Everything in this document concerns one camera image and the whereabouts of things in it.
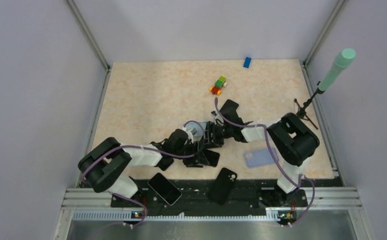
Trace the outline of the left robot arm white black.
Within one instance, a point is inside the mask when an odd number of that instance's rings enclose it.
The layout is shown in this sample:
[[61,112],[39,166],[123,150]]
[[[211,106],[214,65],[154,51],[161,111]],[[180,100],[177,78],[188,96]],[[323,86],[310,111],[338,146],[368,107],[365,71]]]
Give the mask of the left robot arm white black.
[[195,136],[194,128],[176,129],[170,137],[148,145],[124,145],[115,137],[108,137],[78,162],[81,179],[96,193],[108,192],[130,207],[142,200],[138,185],[123,175],[127,167],[157,167],[168,169],[175,159],[196,157],[204,148],[204,138]]

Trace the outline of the light blue phone case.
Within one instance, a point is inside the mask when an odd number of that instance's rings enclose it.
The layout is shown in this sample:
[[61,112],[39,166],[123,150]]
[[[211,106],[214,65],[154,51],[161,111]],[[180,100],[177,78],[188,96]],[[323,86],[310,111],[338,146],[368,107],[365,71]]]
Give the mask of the light blue phone case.
[[195,143],[202,141],[205,144],[212,142],[211,132],[206,121],[189,120],[181,128],[187,134],[186,143]]

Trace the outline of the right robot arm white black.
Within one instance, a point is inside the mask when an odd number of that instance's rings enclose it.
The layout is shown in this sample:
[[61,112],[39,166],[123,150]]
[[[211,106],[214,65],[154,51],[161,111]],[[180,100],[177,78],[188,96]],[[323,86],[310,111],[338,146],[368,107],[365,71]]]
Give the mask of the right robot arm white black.
[[273,142],[285,161],[281,165],[276,154],[271,149],[267,151],[281,172],[276,182],[274,198],[281,206],[288,206],[293,202],[294,191],[301,187],[303,164],[320,146],[317,135],[292,112],[269,127],[264,123],[244,123],[236,111],[222,114],[214,110],[211,114],[217,126],[223,128],[222,134],[214,134],[217,140],[233,138],[241,143],[265,141],[268,146],[270,141]]

